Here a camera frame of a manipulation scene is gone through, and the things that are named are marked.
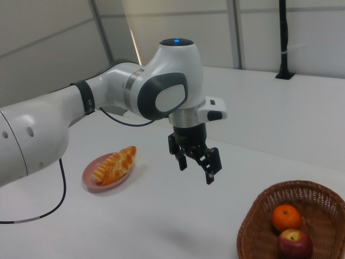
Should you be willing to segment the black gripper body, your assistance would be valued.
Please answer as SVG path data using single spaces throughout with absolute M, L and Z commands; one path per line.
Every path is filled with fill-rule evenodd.
M 181 128 L 173 127 L 172 154 L 177 154 L 184 148 L 187 152 L 196 152 L 195 156 L 202 157 L 207 150 L 206 125 L 201 123 L 194 127 Z

